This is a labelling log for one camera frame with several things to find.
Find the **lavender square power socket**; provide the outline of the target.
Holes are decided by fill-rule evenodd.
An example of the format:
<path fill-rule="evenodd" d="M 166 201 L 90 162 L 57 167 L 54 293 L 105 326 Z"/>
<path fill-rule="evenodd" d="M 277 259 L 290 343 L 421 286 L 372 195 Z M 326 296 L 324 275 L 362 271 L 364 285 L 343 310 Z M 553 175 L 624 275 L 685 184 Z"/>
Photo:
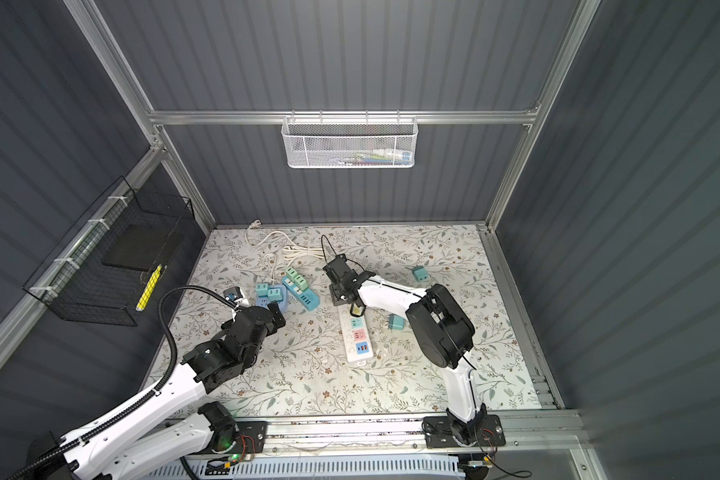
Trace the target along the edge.
<path fill-rule="evenodd" d="M 270 303 L 275 302 L 281 312 L 288 308 L 288 291 L 283 284 L 256 284 L 255 304 L 267 308 Z"/>

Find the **teal power strip with USB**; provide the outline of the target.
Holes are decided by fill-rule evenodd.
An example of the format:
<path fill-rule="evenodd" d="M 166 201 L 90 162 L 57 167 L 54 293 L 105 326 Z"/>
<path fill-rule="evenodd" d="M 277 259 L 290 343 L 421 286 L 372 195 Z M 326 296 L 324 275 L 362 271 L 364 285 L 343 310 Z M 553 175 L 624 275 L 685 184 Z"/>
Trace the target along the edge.
<path fill-rule="evenodd" d="M 293 295 L 307 311 L 314 311 L 320 306 L 320 299 L 317 294 L 310 288 L 303 291 L 297 287 L 287 276 L 282 278 L 282 284 L 286 287 L 288 292 Z"/>

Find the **white long power strip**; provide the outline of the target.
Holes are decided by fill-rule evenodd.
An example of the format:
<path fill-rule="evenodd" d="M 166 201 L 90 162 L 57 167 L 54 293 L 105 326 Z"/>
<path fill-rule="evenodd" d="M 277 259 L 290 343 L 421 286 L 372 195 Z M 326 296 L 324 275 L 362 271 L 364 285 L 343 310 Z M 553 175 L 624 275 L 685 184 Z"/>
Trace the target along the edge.
<path fill-rule="evenodd" d="M 338 316 L 347 361 L 361 367 L 375 358 L 368 326 L 363 316 L 354 316 L 349 305 L 338 307 Z"/>

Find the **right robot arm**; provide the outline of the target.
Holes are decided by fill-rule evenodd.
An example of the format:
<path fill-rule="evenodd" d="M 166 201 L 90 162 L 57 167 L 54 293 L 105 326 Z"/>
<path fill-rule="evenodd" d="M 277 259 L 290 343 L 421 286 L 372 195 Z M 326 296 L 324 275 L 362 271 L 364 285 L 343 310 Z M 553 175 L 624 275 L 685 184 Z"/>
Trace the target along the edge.
<path fill-rule="evenodd" d="M 476 428 L 487 407 L 473 382 L 475 327 L 450 291 L 440 284 L 428 289 L 399 285 L 371 271 L 357 272 L 352 263 L 339 254 L 323 267 L 332 299 L 361 312 L 371 308 L 405 317 L 421 352 L 442 372 L 451 430 Z"/>

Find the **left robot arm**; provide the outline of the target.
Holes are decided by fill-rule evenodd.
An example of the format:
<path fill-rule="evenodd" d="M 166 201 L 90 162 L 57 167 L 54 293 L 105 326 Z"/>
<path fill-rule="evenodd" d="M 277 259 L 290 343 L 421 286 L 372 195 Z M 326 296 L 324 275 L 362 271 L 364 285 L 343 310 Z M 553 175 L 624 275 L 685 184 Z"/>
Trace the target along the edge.
<path fill-rule="evenodd" d="M 279 306 L 237 306 L 220 332 L 174 355 L 154 384 L 99 418 L 31 445 L 17 479 L 136 479 L 208 450 L 240 458 L 256 450 L 232 414 L 205 397 L 258 359 L 264 340 L 286 324 Z"/>

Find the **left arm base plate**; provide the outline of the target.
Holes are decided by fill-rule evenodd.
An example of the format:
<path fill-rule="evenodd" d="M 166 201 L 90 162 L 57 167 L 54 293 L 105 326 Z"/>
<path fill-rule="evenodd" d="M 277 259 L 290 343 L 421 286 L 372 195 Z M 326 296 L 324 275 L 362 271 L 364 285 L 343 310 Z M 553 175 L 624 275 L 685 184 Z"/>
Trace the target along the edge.
<path fill-rule="evenodd" d="M 269 424 L 265 421 L 231 421 L 212 427 L 204 454 L 253 455 L 263 451 Z"/>

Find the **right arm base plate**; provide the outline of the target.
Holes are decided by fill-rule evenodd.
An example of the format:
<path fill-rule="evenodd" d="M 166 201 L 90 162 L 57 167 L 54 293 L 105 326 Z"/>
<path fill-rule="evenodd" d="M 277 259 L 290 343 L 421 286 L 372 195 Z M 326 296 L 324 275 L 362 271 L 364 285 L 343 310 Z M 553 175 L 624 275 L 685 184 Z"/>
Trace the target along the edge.
<path fill-rule="evenodd" d="M 426 446 L 430 449 L 483 447 L 498 448 L 506 445 L 504 429 L 496 415 L 476 417 L 461 422 L 448 416 L 428 416 L 422 420 Z"/>

